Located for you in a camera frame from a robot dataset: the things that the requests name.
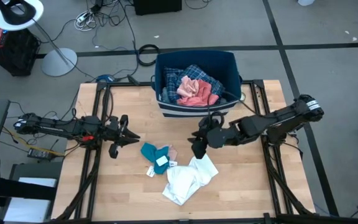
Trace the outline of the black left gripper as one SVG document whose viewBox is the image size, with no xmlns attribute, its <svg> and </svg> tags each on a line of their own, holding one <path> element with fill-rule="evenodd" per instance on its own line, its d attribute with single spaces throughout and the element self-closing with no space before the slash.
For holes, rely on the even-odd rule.
<svg viewBox="0 0 358 224">
<path fill-rule="evenodd" d="M 140 136 L 133 133 L 127 128 L 128 115 L 124 114 L 118 119 L 117 116 L 111 116 L 109 119 L 110 123 L 107 125 L 107 140 L 112 141 L 109 148 L 109 156 L 116 159 L 119 151 L 118 147 L 124 147 L 128 144 L 137 143 Z"/>
</svg>

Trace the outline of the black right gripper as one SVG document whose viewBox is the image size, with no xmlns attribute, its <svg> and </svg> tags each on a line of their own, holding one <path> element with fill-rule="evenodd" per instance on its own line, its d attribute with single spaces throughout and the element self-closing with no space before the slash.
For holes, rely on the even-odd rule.
<svg viewBox="0 0 358 224">
<path fill-rule="evenodd" d="M 197 159 L 202 159 L 206 154 L 207 146 L 220 148 L 225 145 L 234 145 L 234 141 L 240 136 L 235 126 L 225 128 L 224 118 L 217 116 L 205 117 L 199 123 L 199 130 L 191 134 L 187 140 L 193 143 L 193 153 Z"/>
</svg>

